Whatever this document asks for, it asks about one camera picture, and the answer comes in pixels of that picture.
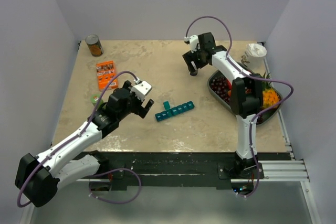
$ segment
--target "pineapple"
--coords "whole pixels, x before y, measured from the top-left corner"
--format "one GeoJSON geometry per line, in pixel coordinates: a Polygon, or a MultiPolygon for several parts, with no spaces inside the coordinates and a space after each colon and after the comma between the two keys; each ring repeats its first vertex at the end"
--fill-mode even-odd
{"type": "Polygon", "coordinates": [[[272,88],[264,90],[262,94],[263,94],[262,98],[264,100],[264,105],[262,105],[263,109],[271,107],[272,105],[280,101],[280,97],[278,96],[278,93],[272,88]]]}
{"type": "MultiPolygon", "coordinates": [[[[263,75],[264,79],[270,79],[270,73],[268,75],[266,75],[266,73],[264,73],[263,75]]],[[[272,86],[270,85],[270,82],[268,81],[263,81],[263,85],[262,85],[262,98],[264,101],[264,105],[262,106],[263,109],[266,109],[268,107],[271,107],[272,105],[276,104],[277,102],[280,101],[280,97],[278,95],[278,93],[272,88],[272,86]]]]}

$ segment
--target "teal block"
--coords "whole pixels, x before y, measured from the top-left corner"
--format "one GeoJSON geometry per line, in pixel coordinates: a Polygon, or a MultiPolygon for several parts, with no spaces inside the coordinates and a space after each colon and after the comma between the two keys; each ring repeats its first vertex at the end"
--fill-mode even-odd
{"type": "Polygon", "coordinates": [[[189,110],[189,107],[186,103],[183,103],[181,106],[182,106],[182,109],[183,109],[184,112],[189,110]]]}
{"type": "Polygon", "coordinates": [[[187,106],[188,106],[189,110],[192,110],[193,108],[195,108],[195,105],[192,101],[187,102],[187,106]]]}
{"type": "Polygon", "coordinates": [[[166,113],[168,115],[169,118],[171,118],[173,116],[172,110],[166,110],[166,113]]]}
{"type": "Polygon", "coordinates": [[[165,101],[165,102],[163,103],[163,106],[164,106],[164,109],[165,109],[165,110],[170,109],[169,101],[165,101]]]}
{"type": "Polygon", "coordinates": [[[173,113],[173,115],[178,115],[177,107],[172,108],[172,113],[173,113]]]}
{"type": "Polygon", "coordinates": [[[156,120],[157,120],[158,122],[163,120],[163,119],[162,119],[162,116],[161,116],[161,113],[157,113],[157,114],[155,114],[155,118],[156,118],[156,120]]]}
{"type": "Polygon", "coordinates": [[[162,120],[165,120],[165,119],[169,118],[167,112],[165,112],[165,111],[161,112],[161,116],[162,116],[162,120]]]}
{"type": "Polygon", "coordinates": [[[170,105],[168,102],[164,102],[163,103],[165,108],[169,108],[166,109],[165,111],[162,111],[160,113],[155,114],[155,118],[158,122],[161,122],[162,120],[171,118],[173,116],[176,116],[178,114],[182,114],[183,112],[186,112],[188,110],[192,110],[193,108],[195,108],[195,105],[192,101],[183,103],[179,106],[173,107],[170,109],[170,105]]]}
{"type": "Polygon", "coordinates": [[[176,108],[177,108],[177,111],[179,112],[179,114],[182,114],[184,112],[181,105],[176,106],[176,108]]]}

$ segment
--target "green tape roll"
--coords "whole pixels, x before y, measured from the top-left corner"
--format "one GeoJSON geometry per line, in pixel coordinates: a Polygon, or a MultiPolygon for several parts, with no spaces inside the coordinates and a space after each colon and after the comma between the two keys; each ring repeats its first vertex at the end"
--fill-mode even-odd
{"type": "MultiPolygon", "coordinates": [[[[96,106],[96,103],[97,103],[97,101],[98,101],[99,96],[100,96],[100,94],[93,94],[93,95],[91,96],[90,101],[91,101],[91,103],[93,104],[93,106],[96,106]]],[[[103,99],[101,99],[100,102],[99,102],[98,107],[99,107],[100,105],[102,105],[103,103],[104,103],[104,101],[103,101],[103,99]]]]}

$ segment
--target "table surface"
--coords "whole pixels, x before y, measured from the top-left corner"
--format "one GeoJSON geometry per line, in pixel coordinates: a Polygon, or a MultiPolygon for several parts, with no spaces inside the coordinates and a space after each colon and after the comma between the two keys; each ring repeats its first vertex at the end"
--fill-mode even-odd
{"type": "MultiPolygon", "coordinates": [[[[254,41],[234,41],[230,55],[238,60],[246,44],[254,41]]],[[[80,44],[76,63],[70,79],[54,144],[74,132],[91,114],[91,95],[99,93],[96,64],[113,60],[118,71],[130,70],[153,89],[148,95],[155,101],[145,119],[131,114],[119,128],[87,151],[134,152],[233,152],[237,146],[237,122],[209,93],[207,81],[216,71],[206,66],[191,77],[182,54],[188,51],[183,41],[171,40],[103,40],[104,54],[93,57],[84,41],[80,44]],[[163,111],[163,102],[180,105],[193,101],[195,109],[157,122],[155,114],[163,111]]],[[[227,41],[218,41],[228,47],[227,41]]],[[[260,66],[256,71],[265,72],[260,66]]],[[[119,86],[132,80],[128,74],[118,78],[119,86]]],[[[112,90],[108,90],[104,101],[112,90]]],[[[259,152],[285,152],[285,142],[278,116],[257,127],[259,152]]]]}

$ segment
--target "cable clip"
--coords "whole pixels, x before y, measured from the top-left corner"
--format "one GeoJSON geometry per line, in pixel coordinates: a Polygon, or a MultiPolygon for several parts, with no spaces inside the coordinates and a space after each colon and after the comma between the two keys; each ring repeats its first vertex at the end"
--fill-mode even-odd
{"type": "Polygon", "coordinates": [[[139,83],[141,83],[141,80],[140,80],[139,77],[137,77],[137,79],[135,79],[134,82],[135,82],[135,84],[139,84],[139,83]]]}

